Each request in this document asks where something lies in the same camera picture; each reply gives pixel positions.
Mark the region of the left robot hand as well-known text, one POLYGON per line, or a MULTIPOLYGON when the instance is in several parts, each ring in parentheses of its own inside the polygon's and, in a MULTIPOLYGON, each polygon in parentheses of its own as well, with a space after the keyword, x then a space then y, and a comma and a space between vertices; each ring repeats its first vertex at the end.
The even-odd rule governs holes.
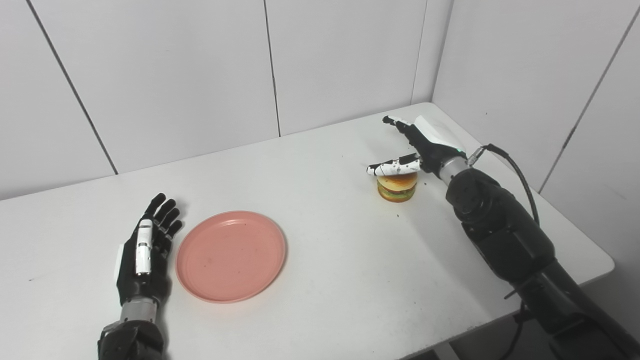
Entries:
POLYGON ((123 246, 116 288, 124 305, 146 297, 160 305, 170 294, 169 257, 173 239, 183 227, 178 203, 158 193, 123 246))

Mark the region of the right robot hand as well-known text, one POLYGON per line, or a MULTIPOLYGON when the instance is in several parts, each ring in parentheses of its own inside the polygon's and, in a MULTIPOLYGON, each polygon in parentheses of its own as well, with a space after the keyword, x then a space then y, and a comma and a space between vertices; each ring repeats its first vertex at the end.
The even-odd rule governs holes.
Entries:
POLYGON ((382 122, 395 127, 403 134, 416 152, 371 164, 366 167, 368 175, 400 176, 424 171, 441 179, 441 171, 448 163, 458 159, 467 166, 467 153, 464 146, 450 129, 439 121, 430 121, 420 115, 411 122, 398 116, 386 115, 382 118, 382 122))

